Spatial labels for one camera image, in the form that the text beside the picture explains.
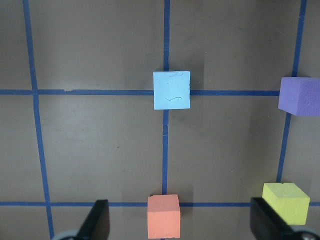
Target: light blue cube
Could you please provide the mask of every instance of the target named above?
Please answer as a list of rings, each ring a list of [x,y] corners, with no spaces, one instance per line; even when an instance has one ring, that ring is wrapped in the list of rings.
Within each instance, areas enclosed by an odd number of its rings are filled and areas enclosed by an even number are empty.
[[[154,109],[190,108],[190,72],[153,72]]]

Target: purple cube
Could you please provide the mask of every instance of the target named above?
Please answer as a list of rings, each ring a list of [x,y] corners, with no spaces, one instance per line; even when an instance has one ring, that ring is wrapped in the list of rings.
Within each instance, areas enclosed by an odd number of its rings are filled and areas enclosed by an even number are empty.
[[[296,116],[320,116],[320,79],[283,77],[278,108]]]

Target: cube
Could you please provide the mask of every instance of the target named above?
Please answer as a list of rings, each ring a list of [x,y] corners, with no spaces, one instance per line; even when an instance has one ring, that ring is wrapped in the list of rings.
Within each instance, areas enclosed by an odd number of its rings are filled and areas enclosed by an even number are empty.
[[[190,108],[190,72],[153,72],[154,109]]]
[[[296,116],[320,116],[320,79],[283,77],[278,108]]]
[[[148,197],[148,238],[180,238],[180,207],[177,194]]]
[[[305,225],[310,197],[294,183],[265,183],[262,198],[288,225]]]

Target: orange cube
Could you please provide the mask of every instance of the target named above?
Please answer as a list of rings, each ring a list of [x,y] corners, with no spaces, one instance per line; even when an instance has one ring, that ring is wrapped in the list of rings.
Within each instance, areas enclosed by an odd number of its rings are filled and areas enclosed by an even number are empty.
[[[148,197],[148,238],[180,238],[180,207],[177,194]]]

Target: yellow cube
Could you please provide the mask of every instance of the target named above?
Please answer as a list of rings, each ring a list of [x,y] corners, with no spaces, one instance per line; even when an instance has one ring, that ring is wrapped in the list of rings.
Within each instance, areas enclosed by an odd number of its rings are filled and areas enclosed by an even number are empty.
[[[265,183],[262,198],[288,225],[305,225],[310,197],[294,183]]]

